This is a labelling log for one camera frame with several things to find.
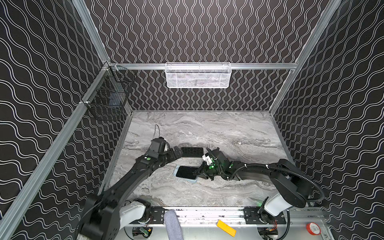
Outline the black phone case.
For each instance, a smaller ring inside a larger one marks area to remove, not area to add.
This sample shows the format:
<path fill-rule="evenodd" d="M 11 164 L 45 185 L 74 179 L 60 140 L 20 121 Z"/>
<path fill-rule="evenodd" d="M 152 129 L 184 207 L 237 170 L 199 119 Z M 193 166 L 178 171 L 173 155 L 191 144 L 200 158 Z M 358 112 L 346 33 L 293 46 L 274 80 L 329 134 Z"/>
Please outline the black phone case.
<path fill-rule="evenodd" d="M 182 147 L 183 158 L 200 158 L 204 155 L 204 149 L 201 147 Z"/>

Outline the black smartphone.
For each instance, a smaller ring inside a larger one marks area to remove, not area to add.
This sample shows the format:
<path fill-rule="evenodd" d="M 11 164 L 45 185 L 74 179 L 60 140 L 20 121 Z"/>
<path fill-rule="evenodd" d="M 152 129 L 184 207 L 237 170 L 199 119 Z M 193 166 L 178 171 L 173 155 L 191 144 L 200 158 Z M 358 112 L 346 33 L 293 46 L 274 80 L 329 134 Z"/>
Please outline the black smartphone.
<path fill-rule="evenodd" d="M 196 180 L 197 177 L 193 175 L 193 172 L 197 169 L 198 167 L 180 166 L 176 171 L 176 177 L 187 180 Z"/>

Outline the light green phone case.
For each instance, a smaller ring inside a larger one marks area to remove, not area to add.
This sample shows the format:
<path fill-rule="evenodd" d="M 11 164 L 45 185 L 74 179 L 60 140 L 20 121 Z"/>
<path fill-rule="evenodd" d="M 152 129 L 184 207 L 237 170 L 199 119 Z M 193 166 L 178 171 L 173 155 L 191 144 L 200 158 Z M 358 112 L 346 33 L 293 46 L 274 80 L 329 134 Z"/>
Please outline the light green phone case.
<path fill-rule="evenodd" d="M 174 176 L 179 179 L 184 179 L 186 181 L 196 183 L 197 182 L 197 176 L 194 175 L 194 172 L 198 169 L 198 167 L 191 167 L 191 166 L 180 166 L 177 165 L 174 170 Z"/>

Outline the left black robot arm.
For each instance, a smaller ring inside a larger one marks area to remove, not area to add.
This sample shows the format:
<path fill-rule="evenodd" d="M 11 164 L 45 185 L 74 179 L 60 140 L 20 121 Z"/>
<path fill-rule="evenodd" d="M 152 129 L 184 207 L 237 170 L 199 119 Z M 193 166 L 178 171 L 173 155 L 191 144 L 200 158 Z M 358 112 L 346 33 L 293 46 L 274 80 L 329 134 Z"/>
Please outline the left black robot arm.
<path fill-rule="evenodd" d="M 179 147 L 171 148 L 163 137 L 151 140 L 148 150 L 135 160 L 124 177 L 100 195 L 87 197 L 74 238 L 82 235 L 91 240 L 115 239 L 121 227 L 120 210 L 127 198 L 155 170 L 180 159 L 182 155 Z"/>

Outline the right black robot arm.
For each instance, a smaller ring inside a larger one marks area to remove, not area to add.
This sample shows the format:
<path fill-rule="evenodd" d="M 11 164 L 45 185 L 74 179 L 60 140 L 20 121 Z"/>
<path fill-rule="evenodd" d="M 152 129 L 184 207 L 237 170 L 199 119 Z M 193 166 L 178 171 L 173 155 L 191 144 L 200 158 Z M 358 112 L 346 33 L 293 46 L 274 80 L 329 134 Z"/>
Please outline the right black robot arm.
<path fill-rule="evenodd" d="M 243 163 L 229 160 L 220 149 L 207 151 L 195 176 L 212 181 L 217 176 L 226 181 L 252 180 L 275 186 L 277 193 L 267 197 L 259 209 L 261 217 L 276 217 L 292 207 L 304 208 L 307 203 L 325 198 L 321 187 L 286 159 L 271 164 Z"/>

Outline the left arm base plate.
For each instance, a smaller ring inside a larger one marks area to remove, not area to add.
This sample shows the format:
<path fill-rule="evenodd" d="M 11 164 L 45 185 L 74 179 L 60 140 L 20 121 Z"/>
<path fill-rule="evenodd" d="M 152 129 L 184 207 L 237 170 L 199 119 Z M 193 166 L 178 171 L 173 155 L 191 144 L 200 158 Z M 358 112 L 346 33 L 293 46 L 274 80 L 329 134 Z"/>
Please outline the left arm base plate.
<path fill-rule="evenodd" d="M 164 223 L 164 215 L 166 209 L 162 207 L 151 207 L 151 210 L 145 211 L 144 216 L 132 222 L 137 225 L 162 225 Z"/>

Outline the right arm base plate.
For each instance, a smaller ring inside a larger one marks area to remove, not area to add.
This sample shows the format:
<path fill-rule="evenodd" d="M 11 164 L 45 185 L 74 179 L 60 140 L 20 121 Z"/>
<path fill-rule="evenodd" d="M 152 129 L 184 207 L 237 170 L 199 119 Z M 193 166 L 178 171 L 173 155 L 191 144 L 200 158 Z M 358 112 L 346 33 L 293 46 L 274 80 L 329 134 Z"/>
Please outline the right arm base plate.
<path fill-rule="evenodd" d="M 274 217 L 260 207 L 245 207 L 244 219 L 247 225 L 285 225 L 287 223 L 283 213 Z"/>

